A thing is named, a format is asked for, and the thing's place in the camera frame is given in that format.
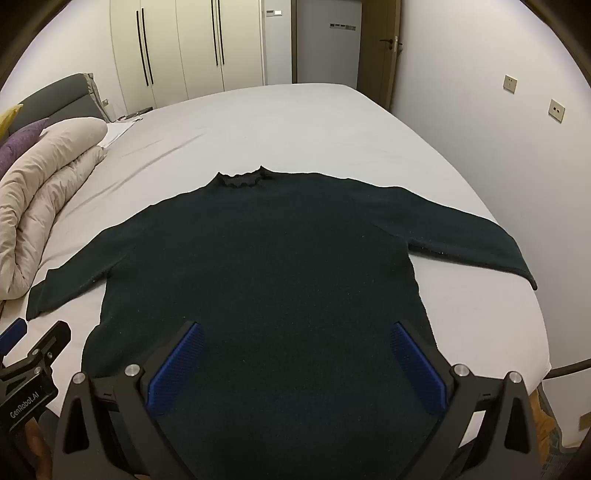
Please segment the white folded sheet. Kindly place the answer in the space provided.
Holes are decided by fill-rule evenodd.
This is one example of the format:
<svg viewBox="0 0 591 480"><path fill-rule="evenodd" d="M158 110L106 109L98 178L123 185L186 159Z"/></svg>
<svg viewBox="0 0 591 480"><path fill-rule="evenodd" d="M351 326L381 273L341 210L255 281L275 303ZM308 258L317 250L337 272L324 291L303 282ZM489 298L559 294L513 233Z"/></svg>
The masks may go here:
<svg viewBox="0 0 591 480"><path fill-rule="evenodd" d="M107 132L104 138L98 143L103 149L109 148L116 140L122 137L135 125L135 121L113 122L107 124Z"/></svg>

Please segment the dark grey headboard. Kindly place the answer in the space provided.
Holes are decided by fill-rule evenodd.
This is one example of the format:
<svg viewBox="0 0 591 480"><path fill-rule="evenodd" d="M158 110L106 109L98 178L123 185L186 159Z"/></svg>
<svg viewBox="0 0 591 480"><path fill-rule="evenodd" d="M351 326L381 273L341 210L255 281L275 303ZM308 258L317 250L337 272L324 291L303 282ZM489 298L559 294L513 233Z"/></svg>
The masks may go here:
<svg viewBox="0 0 591 480"><path fill-rule="evenodd" d="M47 118L48 125L65 119L95 117L109 123L92 73L77 73L51 83L20 101L23 105L8 130Z"/></svg>

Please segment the beige wall socket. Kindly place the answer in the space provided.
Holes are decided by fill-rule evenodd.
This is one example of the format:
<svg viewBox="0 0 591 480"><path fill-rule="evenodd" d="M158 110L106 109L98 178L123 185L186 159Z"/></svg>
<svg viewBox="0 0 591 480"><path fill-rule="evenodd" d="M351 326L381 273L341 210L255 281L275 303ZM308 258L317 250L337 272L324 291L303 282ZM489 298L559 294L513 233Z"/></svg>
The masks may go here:
<svg viewBox="0 0 591 480"><path fill-rule="evenodd" d="M565 107L555 99L551 99L548 114L557 122L562 123L565 115Z"/></svg>

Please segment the cream wardrobe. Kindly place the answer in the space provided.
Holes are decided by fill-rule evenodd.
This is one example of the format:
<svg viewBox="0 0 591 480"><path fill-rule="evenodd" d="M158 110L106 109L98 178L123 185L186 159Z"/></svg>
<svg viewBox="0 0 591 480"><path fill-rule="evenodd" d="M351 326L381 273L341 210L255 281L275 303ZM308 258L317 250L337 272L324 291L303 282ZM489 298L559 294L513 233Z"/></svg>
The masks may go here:
<svg viewBox="0 0 591 480"><path fill-rule="evenodd" d="M293 1L112 1L127 113L293 80Z"/></svg>

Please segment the white bed mattress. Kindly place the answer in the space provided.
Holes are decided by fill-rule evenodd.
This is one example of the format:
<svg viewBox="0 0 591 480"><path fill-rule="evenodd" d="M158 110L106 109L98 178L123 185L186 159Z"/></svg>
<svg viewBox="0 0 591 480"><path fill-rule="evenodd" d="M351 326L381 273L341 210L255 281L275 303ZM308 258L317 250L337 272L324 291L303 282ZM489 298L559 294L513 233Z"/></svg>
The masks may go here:
<svg viewBox="0 0 591 480"><path fill-rule="evenodd" d="M26 316L31 289L102 231L217 175L266 169L399 187L497 224L436 150L341 85L274 85L188 100L151 111L103 150L102 161L56 217L31 288L18 299L1 299L2 324L26 319L29 339L56 321L69 325L74 341L55 370L59 388L76 372L87 373L82 353L100 322L106 286L97 283L32 320ZM549 372L550 359L532 273L524 279L415 251L409 257L434 336L432 343L423 340L475 375L501 379L516 371L533 391Z"/></svg>

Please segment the yellow pillow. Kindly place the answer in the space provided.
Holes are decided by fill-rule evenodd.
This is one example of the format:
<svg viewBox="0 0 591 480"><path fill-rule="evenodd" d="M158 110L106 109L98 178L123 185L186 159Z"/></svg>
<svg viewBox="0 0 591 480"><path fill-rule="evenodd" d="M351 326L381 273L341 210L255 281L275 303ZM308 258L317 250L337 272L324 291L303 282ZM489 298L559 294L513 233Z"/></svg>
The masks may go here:
<svg viewBox="0 0 591 480"><path fill-rule="evenodd" d="M22 104L13 105L0 114L0 139L3 139L8 135L10 126L22 108Z"/></svg>

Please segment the brown wooden door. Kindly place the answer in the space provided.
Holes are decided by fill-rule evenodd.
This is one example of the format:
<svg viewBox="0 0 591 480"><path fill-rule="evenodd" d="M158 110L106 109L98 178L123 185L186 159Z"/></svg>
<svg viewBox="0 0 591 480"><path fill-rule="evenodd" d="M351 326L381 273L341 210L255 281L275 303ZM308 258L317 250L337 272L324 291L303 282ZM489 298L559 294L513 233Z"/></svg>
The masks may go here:
<svg viewBox="0 0 591 480"><path fill-rule="evenodd" d="M386 110L392 106L399 56L401 0L362 2L358 89Z"/></svg>

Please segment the dark green knit sweater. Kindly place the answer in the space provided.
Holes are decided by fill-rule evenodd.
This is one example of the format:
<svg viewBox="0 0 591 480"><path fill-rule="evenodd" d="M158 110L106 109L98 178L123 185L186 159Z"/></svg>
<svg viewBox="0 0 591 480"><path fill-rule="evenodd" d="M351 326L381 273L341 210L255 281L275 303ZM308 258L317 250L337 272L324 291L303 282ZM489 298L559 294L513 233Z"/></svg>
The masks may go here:
<svg viewBox="0 0 591 480"><path fill-rule="evenodd" d="M395 479L436 419L391 349L434 336L411 252L531 272L497 224L399 187L217 175L99 233L28 297L35 319L106 286L82 367L145 361L188 321L204 350L162 429L200 479Z"/></svg>

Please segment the beige folded duvet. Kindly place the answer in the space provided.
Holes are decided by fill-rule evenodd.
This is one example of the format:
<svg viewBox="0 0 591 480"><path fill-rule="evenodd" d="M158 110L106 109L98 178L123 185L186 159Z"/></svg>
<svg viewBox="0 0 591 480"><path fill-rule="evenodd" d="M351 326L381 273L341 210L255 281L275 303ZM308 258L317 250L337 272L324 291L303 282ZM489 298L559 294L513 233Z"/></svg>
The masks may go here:
<svg viewBox="0 0 591 480"><path fill-rule="evenodd" d="M102 161L107 123L72 118L44 129L1 179L1 299L31 288L56 217Z"/></svg>

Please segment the purple pillow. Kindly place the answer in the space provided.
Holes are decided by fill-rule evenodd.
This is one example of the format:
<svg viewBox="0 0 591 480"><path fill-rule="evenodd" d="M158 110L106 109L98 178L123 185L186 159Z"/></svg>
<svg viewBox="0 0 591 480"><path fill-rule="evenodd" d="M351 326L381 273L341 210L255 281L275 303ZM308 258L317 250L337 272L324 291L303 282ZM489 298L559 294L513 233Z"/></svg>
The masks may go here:
<svg viewBox="0 0 591 480"><path fill-rule="evenodd" d="M0 178L4 177L18 158L37 143L48 122L49 118L37 120L23 126L8 138L0 150Z"/></svg>

